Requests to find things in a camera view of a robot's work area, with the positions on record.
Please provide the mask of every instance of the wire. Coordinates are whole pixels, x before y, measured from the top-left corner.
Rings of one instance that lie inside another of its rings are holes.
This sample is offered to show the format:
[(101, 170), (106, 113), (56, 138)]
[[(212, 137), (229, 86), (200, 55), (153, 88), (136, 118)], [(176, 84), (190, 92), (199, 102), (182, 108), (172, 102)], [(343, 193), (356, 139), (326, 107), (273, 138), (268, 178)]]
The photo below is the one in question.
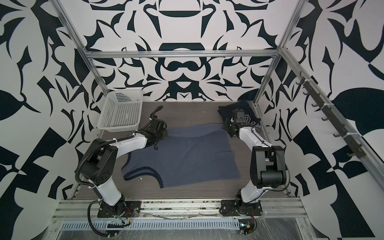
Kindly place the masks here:
[(287, 167), (289, 178), (288, 178), (288, 184), (287, 184), (287, 186), (284, 185), (284, 189), (281, 189), (281, 190), (273, 190), (273, 189), (271, 189), (271, 191), (274, 191), (274, 192), (282, 192), (282, 191), (286, 190), (286, 189), (288, 188), (288, 186), (291, 184), (291, 172), (289, 171), (289, 168), (288, 168), (288, 166), (287, 166), (287, 163), (284, 161), (283, 157), (282, 157), (278, 152), (276, 152), (276, 153), (277, 153), (277, 155), (279, 155), (279, 157), (283, 160), (285, 166)]
[(265, 140), (261, 140), (260, 138), (259, 138), (259, 136), (257, 136), (254, 132), (253, 132), (253, 128), (251, 128), (251, 132), (260, 140), (260, 142), (262, 143), (262, 144), (264, 144), (265, 146), (267, 146), (267, 147), (269, 147), (270, 148), (270, 146), (268, 146), (267, 144), (265, 144)]
[(255, 226), (253, 227), (253, 231), (255, 231), (257, 229), (257, 221), (256, 221), (256, 218), (254, 217), (255, 215), (253, 214), (253, 211), (251, 210), (251, 213), (252, 215), (248, 214), (248, 213), (244, 213), (244, 212), (239, 212), (238, 211), (239, 209), (236, 209), (236, 212), (239, 213), (239, 214), (243, 214), (243, 215), (247, 215), (247, 216), (250, 216), (252, 218), (252, 223), (255, 223)]
[(123, 208), (123, 210), (124, 210), (124, 211), (125, 211), (125, 210), (127, 210), (127, 209), (129, 210), (129, 212), (127, 212), (127, 213), (126, 213), (125, 217), (126, 217), (126, 218), (127, 218), (127, 220), (128, 220), (128, 217), (127, 217), (127, 215), (128, 215), (128, 214), (130, 214), (131, 210), (129, 209), (129, 207), (125, 207), (125, 208)]
[(88, 223), (89, 223), (89, 226), (91, 227), (92, 231), (94, 233), (96, 233), (97, 235), (99, 236), (102, 236), (102, 237), (113, 237), (114, 235), (111, 235), (111, 234), (108, 234), (108, 233), (102, 233), (102, 232), (99, 232), (92, 224), (91, 222), (91, 206), (95, 203), (100, 203), (99, 200), (95, 200), (95, 201), (92, 201), (89, 205), (88, 205), (88, 210), (87, 210), (87, 218), (88, 218)]
[(164, 107), (164, 106), (162, 106), (162, 105), (158, 106), (158, 107), (151, 113), (151, 115), (149, 116), (149, 122), (148, 122), (144, 127), (140, 128), (139, 131), (141, 131), (141, 130), (143, 130), (144, 128), (148, 127), (148, 126), (151, 124), (152, 119), (155, 117), (155, 113), (158, 112), (158, 111), (160, 111), (161, 109), (163, 109), (163, 107)]

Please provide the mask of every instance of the gray tank top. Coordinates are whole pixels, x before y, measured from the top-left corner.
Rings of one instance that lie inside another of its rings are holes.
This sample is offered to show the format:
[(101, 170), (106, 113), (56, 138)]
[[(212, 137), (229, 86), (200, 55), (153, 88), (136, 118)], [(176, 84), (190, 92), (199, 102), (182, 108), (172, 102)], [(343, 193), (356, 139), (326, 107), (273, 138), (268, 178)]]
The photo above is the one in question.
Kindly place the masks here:
[(142, 175), (157, 179), (160, 188), (239, 178), (222, 124), (167, 129), (168, 139), (132, 151), (122, 168), (125, 180)]

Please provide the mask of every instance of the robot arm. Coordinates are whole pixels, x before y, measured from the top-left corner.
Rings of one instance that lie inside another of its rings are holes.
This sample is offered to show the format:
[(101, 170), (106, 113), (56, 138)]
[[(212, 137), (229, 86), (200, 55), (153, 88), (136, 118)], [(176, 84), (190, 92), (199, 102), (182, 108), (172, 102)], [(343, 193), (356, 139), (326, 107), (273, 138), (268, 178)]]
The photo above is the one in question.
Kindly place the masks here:
[(226, 119), (223, 128), (231, 137), (237, 136), (244, 141), (252, 151), (249, 183), (240, 191), (239, 204), (254, 204), (258, 202), (268, 190), (276, 188), (286, 182), (286, 166), (284, 150), (280, 146), (273, 146), (265, 141), (255, 130), (247, 124), (244, 110), (236, 109), (231, 119)]
[[(156, 108), (150, 122), (133, 135), (112, 141), (94, 140), (75, 171), (76, 181), (92, 188), (102, 200), (101, 208), (107, 208), (110, 215), (120, 218), (125, 207), (124, 197), (111, 178), (116, 158), (145, 147), (157, 149), (158, 141), (167, 138), (167, 124), (155, 116), (161, 109)], [(80, 180), (80, 173), (87, 182)]]

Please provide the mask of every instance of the patterned wallpaper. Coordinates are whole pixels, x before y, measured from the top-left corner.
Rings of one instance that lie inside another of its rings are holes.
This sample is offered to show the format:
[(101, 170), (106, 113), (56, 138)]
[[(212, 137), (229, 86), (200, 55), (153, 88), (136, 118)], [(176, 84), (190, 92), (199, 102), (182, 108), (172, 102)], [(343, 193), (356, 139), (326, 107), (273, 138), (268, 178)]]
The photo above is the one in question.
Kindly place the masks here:
[(47, 0), (0, 3), (0, 239), (32, 239), (74, 186), (104, 96)]
[[(289, 51), (383, 158), (384, 2), (310, 0)], [(324, 239), (381, 239), (384, 192), (284, 60), (260, 101), (273, 143), (285, 148), (292, 194)]]
[(277, 48), (297, 0), (63, 0), (93, 51)]
[(271, 60), (109, 58), (94, 62), (109, 89), (143, 89), (145, 101), (231, 101), (255, 98)]

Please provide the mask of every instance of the mesh basket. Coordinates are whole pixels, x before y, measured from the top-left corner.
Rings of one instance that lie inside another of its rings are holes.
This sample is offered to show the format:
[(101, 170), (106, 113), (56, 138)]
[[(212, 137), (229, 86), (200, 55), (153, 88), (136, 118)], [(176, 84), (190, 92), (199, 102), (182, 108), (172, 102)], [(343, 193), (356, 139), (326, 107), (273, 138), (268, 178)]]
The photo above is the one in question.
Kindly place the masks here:
[(109, 132), (137, 130), (142, 102), (143, 91), (138, 89), (125, 89), (108, 93), (97, 127)]

